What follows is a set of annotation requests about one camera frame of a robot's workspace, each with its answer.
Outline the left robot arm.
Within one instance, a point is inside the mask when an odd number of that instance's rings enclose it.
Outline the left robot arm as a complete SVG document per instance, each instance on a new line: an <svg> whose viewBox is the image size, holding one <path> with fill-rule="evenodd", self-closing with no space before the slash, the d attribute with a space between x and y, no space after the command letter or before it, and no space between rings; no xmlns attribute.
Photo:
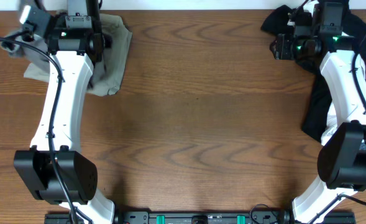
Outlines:
<svg viewBox="0 0 366 224"><path fill-rule="evenodd" d="M50 223L114 223L116 208L98 189L96 166L81 154L81 115L89 81L103 65L110 46L99 17L98 1L69 1L67 12L53 16L24 6L20 22L30 37L43 38L50 76L39 126L14 167L36 200L69 209Z"/></svg>

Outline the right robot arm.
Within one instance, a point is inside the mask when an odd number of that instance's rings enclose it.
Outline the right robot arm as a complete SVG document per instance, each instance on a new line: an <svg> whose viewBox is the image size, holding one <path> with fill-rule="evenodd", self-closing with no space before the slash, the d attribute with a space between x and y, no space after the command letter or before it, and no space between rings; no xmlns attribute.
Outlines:
<svg viewBox="0 0 366 224"><path fill-rule="evenodd" d="M323 58L319 69L337 119L319 152L316 179L292 201L296 223L322 223L342 200L355 200L366 190L366 68L352 42L344 35L299 39L279 34L270 46L277 60Z"/></svg>

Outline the grey shorts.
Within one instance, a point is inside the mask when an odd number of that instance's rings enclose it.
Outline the grey shorts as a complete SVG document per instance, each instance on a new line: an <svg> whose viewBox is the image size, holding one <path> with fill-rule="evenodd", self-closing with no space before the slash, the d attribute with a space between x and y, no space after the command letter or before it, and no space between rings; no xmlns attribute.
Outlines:
<svg viewBox="0 0 366 224"><path fill-rule="evenodd" d="M10 32L7 36L13 40L24 42L28 45L38 48L41 51L47 51L47 44L44 39L38 35L34 35L33 40L25 41L22 36L18 36L22 31L15 30ZM34 80L39 80L42 82L48 82L50 76L50 62L43 55L20 45L12 44L9 42L1 42L0 47L8 52L9 56L12 58L25 58L30 64L24 72L24 78L31 78ZM96 63L94 66L93 75L89 81L89 89L94 89L94 86L105 79L106 77L106 65L104 61Z"/></svg>

